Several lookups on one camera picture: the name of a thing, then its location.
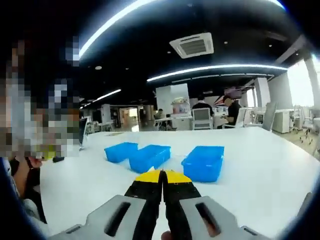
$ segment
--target person in black shirt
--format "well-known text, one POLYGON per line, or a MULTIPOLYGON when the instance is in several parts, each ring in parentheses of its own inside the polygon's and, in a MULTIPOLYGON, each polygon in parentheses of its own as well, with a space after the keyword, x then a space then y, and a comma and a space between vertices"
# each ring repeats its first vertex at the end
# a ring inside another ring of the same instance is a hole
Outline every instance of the person in black shirt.
POLYGON ((229 125, 235 125, 241 106, 228 95, 223 97, 223 103, 228 107, 228 116, 225 116, 224 118, 228 121, 229 125))
POLYGON ((194 105, 192 107, 192 109, 209 109, 210 110, 210 115, 213 116, 214 115, 214 111, 212 110, 212 107, 208 104, 208 103, 205 103, 205 97, 200 95, 198 97, 198 103, 196 105, 194 105))

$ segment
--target black ceiling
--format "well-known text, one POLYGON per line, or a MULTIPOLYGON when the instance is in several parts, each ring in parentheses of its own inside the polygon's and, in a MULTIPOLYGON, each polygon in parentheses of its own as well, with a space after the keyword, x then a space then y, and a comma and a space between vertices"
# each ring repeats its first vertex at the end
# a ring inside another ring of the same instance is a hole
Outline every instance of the black ceiling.
MULTIPOLYGON (((21 11, 28 13, 28 17, 18 21, 17 26, 28 23, 32 26, 31 31, 42 35, 40 42, 48 46, 53 42, 65 41, 66 36, 70 41, 74 36, 73 41, 77 42, 78 38, 81 48, 100 26, 133 2, 57 0, 43 1, 39 6, 24 3, 21 11)), ((75 88, 84 98, 82 103, 116 89, 122 90, 91 104, 91 107, 103 103, 154 103, 155 88, 170 85, 172 81, 207 75, 281 74, 281 70, 227 68, 198 71, 146 83, 151 77, 202 66, 275 65, 276 59, 300 35, 289 15, 267 0, 155 0, 132 11, 107 29, 84 53, 77 68, 78 74, 73 80, 75 88), (212 35, 213 54, 182 59, 169 45, 172 40, 206 32, 212 35), (95 70, 96 66, 102 66, 102 69, 95 70)), ((278 66, 292 65, 307 54, 308 49, 298 53, 278 66)), ((196 97, 208 91, 212 91, 212 95, 219 95, 224 88, 241 87, 252 77, 217 76, 186 82, 189 95, 196 97)))

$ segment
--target computer monitor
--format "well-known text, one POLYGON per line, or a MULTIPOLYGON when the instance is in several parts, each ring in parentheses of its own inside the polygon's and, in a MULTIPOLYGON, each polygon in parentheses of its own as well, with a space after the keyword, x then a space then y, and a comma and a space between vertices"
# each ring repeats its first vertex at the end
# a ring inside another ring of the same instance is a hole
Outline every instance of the computer monitor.
POLYGON ((82 148, 82 146, 83 146, 84 137, 86 134, 87 122, 88 122, 88 119, 86 117, 79 120, 79 145, 80 145, 80 148, 82 148))

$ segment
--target blue plastic box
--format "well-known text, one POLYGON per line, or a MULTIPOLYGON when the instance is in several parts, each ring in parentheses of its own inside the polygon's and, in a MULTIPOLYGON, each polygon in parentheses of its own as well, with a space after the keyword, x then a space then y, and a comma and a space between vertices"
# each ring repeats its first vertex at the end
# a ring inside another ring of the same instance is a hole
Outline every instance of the blue plastic box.
POLYGON ((138 151, 138 143, 123 142, 104 149, 109 162, 120 163, 138 151))
POLYGON ((224 160, 224 146, 197 146, 181 162, 183 174, 195 182, 216 182, 224 160))
POLYGON ((129 157, 130 167, 135 172, 142 174, 151 167, 157 169, 171 157, 170 146, 148 145, 129 157))

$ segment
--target yellow object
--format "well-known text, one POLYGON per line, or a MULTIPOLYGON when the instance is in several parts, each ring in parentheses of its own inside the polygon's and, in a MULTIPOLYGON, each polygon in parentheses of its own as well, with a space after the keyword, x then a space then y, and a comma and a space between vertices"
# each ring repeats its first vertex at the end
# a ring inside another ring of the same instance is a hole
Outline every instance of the yellow object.
POLYGON ((54 145, 38 145, 37 152, 42 152, 44 160, 52 159, 56 156, 56 146, 54 145))
POLYGON ((158 183, 159 175, 160 175, 160 170, 148 171, 136 177, 135 181, 147 182, 147 183, 158 183))
POLYGON ((175 171, 165 171, 166 177, 168 179, 168 184, 180 184, 180 183, 191 183, 191 179, 183 175, 180 172, 175 171))
POLYGON ((44 160, 53 159, 56 156, 56 153, 54 151, 46 152, 44 155, 44 160))

